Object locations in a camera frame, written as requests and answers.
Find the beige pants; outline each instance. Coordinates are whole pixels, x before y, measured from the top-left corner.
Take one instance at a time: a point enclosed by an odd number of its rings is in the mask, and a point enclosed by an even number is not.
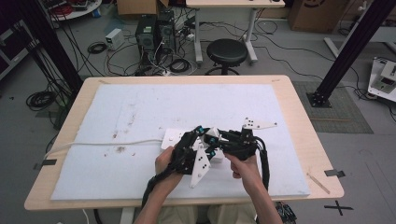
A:
[[[207,218],[211,224],[255,224],[256,210],[253,203],[210,205]],[[197,206],[164,207],[158,217],[159,224],[195,224]]]

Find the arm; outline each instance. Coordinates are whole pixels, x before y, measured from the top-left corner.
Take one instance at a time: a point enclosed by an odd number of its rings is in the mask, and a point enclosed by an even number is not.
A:
[[[173,147],[167,148],[157,159],[155,160],[155,172],[158,174],[165,169],[168,165]],[[166,197],[172,192],[172,190],[180,182],[183,175],[173,173],[169,175],[165,180],[159,182],[148,196],[148,201],[145,207],[137,217],[135,224],[145,223],[157,223],[157,217],[160,214],[163,202]]]
[[[242,178],[242,183],[253,201],[260,223],[281,224],[282,219],[274,207],[268,191],[262,183],[262,178],[257,167],[256,155],[245,161],[240,161],[235,156],[224,153],[225,157],[231,161],[233,178]]]

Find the black stool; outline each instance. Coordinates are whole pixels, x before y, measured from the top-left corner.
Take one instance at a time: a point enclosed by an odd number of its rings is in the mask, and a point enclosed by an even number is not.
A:
[[[248,56],[247,47],[240,41],[233,39],[218,39],[207,46],[207,56],[216,64],[221,64],[221,67],[215,67],[205,73],[205,76],[215,70],[221,69],[222,75],[228,75],[228,71],[232,71],[239,75],[230,67],[239,66]]]

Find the hand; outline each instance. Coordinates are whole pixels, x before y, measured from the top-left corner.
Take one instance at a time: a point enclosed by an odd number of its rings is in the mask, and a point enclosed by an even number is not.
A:
[[[233,155],[224,153],[224,156],[231,162],[231,170],[233,170],[233,178],[242,178],[242,183],[248,195],[254,193],[256,188],[261,188],[262,177],[259,173],[256,155],[253,155],[245,161],[240,161]]]
[[[157,157],[157,159],[155,160],[156,174],[162,172],[169,164],[174,149],[175,149],[174,147],[168,147],[163,153],[161,153],[160,156]],[[166,177],[165,180],[160,181],[155,186],[154,190],[160,189],[169,194],[178,185],[182,177],[183,177],[182,174],[173,173],[168,177]]]

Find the person's right hand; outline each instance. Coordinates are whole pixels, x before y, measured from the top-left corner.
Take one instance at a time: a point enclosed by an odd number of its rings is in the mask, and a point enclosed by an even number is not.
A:
[[[235,156],[227,153],[224,153],[224,156],[231,162],[233,178],[242,178],[242,183],[248,195],[254,193],[257,188],[263,187],[256,155],[249,157],[245,161],[240,161]]]

